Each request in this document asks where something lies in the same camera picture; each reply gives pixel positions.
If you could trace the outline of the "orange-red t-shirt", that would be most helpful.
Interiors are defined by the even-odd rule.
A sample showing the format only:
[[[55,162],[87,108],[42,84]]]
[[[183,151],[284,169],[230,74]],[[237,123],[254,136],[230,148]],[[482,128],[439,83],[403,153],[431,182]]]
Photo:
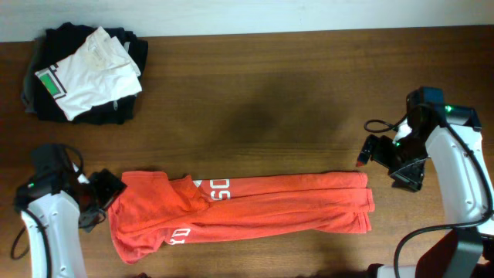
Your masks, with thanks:
[[[171,180],[159,171],[129,171],[110,206],[120,258],[136,263],[164,244],[228,242],[304,230],[364,234],[375,210],[361,172],[253,178]]]

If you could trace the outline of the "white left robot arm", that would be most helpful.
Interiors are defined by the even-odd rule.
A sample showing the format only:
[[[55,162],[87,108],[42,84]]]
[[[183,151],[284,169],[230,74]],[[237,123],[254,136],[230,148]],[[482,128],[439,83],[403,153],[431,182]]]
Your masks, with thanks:
[[[104,222],[126,185],[104,169],[33,176],[17,189],[14,206],[29,237],[33,277],[86,277],[80,231]]]

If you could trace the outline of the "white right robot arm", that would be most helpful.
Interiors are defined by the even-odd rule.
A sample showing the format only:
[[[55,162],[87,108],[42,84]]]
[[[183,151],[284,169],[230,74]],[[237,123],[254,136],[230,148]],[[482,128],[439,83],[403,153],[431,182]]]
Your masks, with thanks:
[[[416,192],[431,160],[442,194],[446,222],[407,234],[390,266],[371,265],[372,277],[488,277],[493,275],[493,186],[483,159],[477,114],[468,107],[422,103],[408,108],[396,124],[395,138],[371,131],[357,165],[376,161],[395,183]],[[400,266],[404,245],[427,232],[445,236],[418,262]]]

